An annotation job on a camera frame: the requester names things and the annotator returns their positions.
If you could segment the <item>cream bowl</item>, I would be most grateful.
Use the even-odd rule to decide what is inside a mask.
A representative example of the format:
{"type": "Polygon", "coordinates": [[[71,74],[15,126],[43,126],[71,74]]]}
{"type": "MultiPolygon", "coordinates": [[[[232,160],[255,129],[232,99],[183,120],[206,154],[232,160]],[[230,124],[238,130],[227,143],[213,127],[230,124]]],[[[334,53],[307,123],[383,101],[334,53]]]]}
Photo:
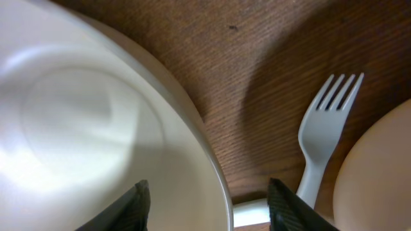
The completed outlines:
{"type": "Polygon", "coordinates": [[[149,230],[232,230],[202,118],[165,66],[50,1],[2,1],[1,229],[106,229],[141,180],[149,230]]]}
{"type": "Polygon", "coordinates": [[[334,193],[340,230],[410,230],[410,102],[391,110],[353,146],[334,193]]]}

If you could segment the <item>cream fork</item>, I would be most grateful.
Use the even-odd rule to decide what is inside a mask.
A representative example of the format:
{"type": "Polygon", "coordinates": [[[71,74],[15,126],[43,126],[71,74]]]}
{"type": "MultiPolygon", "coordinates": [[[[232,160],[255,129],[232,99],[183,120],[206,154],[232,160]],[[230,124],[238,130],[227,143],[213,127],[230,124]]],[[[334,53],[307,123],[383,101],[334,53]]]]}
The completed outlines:
{"type": "Polygon", "coordinates": [[[364,73],[345,76],[330,85],[331,75],[309,105],[299,128],[298,141],[305,158],[305,168],[297,196],[314,208],[325,168],[340,140],[345,122],[362,84],[364,73]]]}

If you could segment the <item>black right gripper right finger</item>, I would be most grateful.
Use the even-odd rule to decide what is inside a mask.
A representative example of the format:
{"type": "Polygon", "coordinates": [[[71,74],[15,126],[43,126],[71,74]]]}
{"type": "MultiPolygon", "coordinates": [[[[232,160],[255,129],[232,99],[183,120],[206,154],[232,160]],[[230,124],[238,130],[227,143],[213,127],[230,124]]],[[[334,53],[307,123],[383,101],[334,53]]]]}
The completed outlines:
{"type": "Polygon", "coordinates": [[[270,179],[267,205],[270,231],[338,231],[279,179],[270,179]]]}

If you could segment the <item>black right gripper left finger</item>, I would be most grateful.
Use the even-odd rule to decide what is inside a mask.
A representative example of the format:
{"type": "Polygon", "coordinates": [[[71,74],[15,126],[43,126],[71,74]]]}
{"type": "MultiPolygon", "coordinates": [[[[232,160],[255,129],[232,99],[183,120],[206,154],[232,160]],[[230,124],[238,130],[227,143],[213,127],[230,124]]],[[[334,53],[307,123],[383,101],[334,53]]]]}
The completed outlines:
{"type": "Polygon", "coordinates": [[[147,231],[150,204],[148,181],[141,180],[77,231],[147,231]]]}

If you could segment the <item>cream spoon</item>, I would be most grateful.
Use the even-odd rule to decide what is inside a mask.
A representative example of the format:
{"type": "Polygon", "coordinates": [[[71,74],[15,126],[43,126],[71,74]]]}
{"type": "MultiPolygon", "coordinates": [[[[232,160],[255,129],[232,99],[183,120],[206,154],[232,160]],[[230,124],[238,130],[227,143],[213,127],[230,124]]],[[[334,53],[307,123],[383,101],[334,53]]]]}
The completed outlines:
{"type": "Polygon", "coordinates": [[[237,204],[233,207],[234,228],[270,222],[267,199],[237,204]]]}

